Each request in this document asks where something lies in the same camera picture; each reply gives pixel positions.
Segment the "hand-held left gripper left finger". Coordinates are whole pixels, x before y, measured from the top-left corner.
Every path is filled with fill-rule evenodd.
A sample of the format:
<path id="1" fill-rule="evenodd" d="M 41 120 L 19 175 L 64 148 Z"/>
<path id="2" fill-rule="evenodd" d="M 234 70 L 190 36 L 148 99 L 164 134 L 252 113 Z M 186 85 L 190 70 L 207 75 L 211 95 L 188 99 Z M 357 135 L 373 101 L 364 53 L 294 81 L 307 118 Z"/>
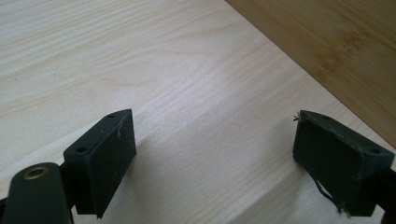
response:
<path id="1" fill-rule="evenodd" d="M 104 116 L 64 151 L 68 202 L 101 218 L 135 155 L 132 111 Z"/>

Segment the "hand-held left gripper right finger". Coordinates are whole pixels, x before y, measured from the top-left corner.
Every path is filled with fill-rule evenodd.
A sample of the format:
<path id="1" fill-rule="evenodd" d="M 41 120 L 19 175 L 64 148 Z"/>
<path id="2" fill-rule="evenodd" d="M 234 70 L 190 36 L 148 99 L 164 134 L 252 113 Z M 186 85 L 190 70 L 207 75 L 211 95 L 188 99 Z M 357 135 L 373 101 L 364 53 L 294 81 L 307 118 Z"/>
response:
<path id="1" fill-rule="evenodd" d="M 394 153 L 328 116 L 302 110 L 296 120 L 293 158 L 338 211 L 395 216 Z"/>

